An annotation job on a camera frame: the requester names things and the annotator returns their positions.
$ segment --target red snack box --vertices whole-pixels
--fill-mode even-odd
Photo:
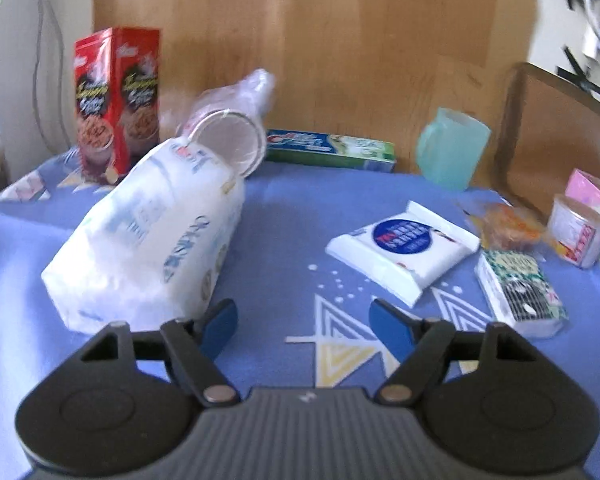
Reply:
[[[118,183],[160,137],[160,31],[108,28],[75,43],[78,148],[86,177]]]

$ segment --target white package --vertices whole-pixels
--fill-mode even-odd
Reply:
[[[64,324],[94,333],[126,320],[156,330],[201,317],[243,202],[242,178],[211,150],[183,137],[156,146],[42,272]]]
[[[480,238],[416,202],[407,211],[331,240],[327,254],[362,272],[408,306],[480,246]]]

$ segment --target table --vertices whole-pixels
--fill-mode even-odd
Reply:
[[[84,183],[75,160],[60,156],[0,200],[0,480],[29,468],[13,430],[17,405],[87,340],[64,327],[40,272],[107,191]],[[368,307],[376,296],[401,304],[327,256],[324,247],[334,236],[402,211],[409,200],[466,225],[457,204],[461,196],[414,175],[271,162],[248,179],[246,193],[214,293],[214,300],[233,298],[239,311],[237,333],[216,360],[218,367],[244,396],[256,384],[361,385],[374,391],[397,362],[368,328]],[[498,199],[484,190],[467,196]],[[491,314],[474,276],[476,259],[467,258],[413,310],[405,309],[412,316],[443,317],[461,329],[482,329]],[[551,255],[541,267],[570,323],[538,348],[600,407],[600,267],[584,271]],[[587,470],[600,479],[600,437]]]

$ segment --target white wall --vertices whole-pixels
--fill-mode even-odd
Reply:
[[[73,119],[73,51],[78,38],[91,33],[92,0],[51,0],[64,40],[62,110],[58,107],[61,49],[45,4],[38,102],[42,128],[51,145],[45,147],[36,128],[32,106],[33,69],[38,34],[38,0],[0,2],[0,143],[8,176],[16,180],[53,153],[67,149],[61,120],[75,140]]]
[[[529,51],[529,63],[552,73],[555,73],[557,66],[572,72],[562,52],[566,45],[584,68],[586,58],[582,46],[586,27],[587,20],[581,8],[574,6],[574,10],[569,10],[566,0],[538,0],[538,20]],[[600,86],[600,63],[592,67],[590,79]]]

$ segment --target tin can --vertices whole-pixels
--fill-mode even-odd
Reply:
[[[600,213],[562,194],[554,197],[548,225],[558,255],[583,269],[600,256]]]

